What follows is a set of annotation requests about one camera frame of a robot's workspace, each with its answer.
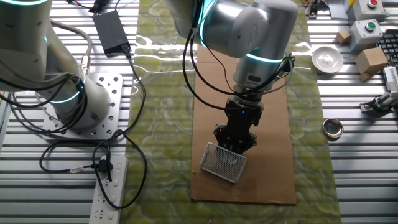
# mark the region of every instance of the green marbled mat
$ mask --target green marbled mat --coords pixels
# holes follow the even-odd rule
[[[139,200],[122,211],[122,224],[341,223],[304,8],[287,49],[301,53],[287,86],[296,206],[190,202],[193,96],[181,72],[185,40],[176,33],[163,0],[140,1],[137,33],[135,66],[146,86],[147,101],[129,136],[145,152],[149,170]],[[195,73],[188,68],[194,83]],[[130,122],[141,103],[141,91],[136,92],[133,87]],[[142,159],[132,147],[126,156],[125,202],[135,195],[143,172]]]

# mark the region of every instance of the red button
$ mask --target red button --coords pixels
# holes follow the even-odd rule
[[[370,3],[371,3],[373,6],[377,6],[377,1],[376,1],[376,0],[371,0]]]

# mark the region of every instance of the table surface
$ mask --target table surface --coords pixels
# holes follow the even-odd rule
[[[90,6],[94,1],[82,3]],[[114,1],[106,9],[112,11]],[[132,45],[137,31],[138,1],[119,3],[124,29]],[[386,8],[391,15],[382,25],[398,29],[398,9]],[[85,9],[54,0],[50,17],[73,25],[91,35],[94,49],[91,61],[93,73],[120,73],[124,77],[119,125],[127,126],[132,75],[123,56],[108,59],[103,53],[92,18]],[[331,158],[344,223],[398,223],[398,119],[388,114],[372,119],[361,114],[359,103],[370,101],[385,92],[382,75],[361,83],[355,67],[355,54],[347,45],[338,45],[334,36],[348,29],[347,21],[331,20],[327,10],[318,12],[317,20],[308,21],[312,49],[336,47],[345,59],[336,75],[318,75],[325,118],[338,118],[345,134],[330,143]],[[86,42],[78,35],[55,28],[62,42],[80,61]],[[33,92],[17,94],[21,103],[35,103]],[[44,112],[24,111],[37,125],[42,125]],[[124,142],[114,148],[124,154]],[[95,175],[46,174],[38,159],[48,142],[28,132],[13,115],[6,129],[0,153],[0,223],[88,223],[93,198]],[[48,166],[75,167],[90,163],[90,149],[60,148]]]

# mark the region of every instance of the power strip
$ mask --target power strip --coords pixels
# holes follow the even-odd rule
[[[111,156],[111,163],[113,164],[111,171],[112,182],[109,181],[107,173],[99,173],[106,195],[118,206],[122,204],[123,200],[128,162],[128,159],[124,156]],[[100,189],[100,184],[97,181],[89,224],[118,224],[120,212],[120,210],[113,208],[105,200]]]

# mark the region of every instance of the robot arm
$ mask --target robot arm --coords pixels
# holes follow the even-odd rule
[[[197,0],[165,1],[177,32],[187,37]],[[195,39],[205,47],[238,58],[234,89],[240,94],[228,99],[228,122],[217,126],[214,135],[219,146],[242,154],[257,144],[249,130],[258,125],[264,108],[261,97],[273,82],[263,83],[280,68],[299,9],[290,0],[255,0],[252,6],[227,0],[204,1]]]
[[[73,128],[90,128],[105,118],[109,94],[83,72],[55,34],[49,18],[51,5],[52,0],[0,0],[0,91],[33,90],[51,98],[64,124],[70,124],[77,111],[86,108]],[[65,80],[57,76],[60,73],[75,77],[55,85]],[[77,88],[80,81],[71,80],[82,80],[84,91]],[[87,97],[86,105],[79,100],[80,92]]]

